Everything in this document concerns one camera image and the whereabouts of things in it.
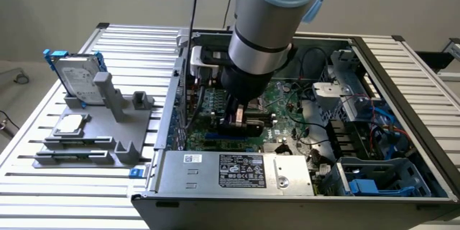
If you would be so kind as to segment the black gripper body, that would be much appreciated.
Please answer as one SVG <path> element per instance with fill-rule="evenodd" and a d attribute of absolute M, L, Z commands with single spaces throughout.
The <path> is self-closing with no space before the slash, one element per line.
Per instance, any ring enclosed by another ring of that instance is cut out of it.
<path fill-rule="evenodd" d="M 220 82 L 228 94 L 243 105 L 259 97 L 272 79 L 274 72 L 267 74 L 251 74 L 236 66 L 226 66 L 220 77 Z"/>

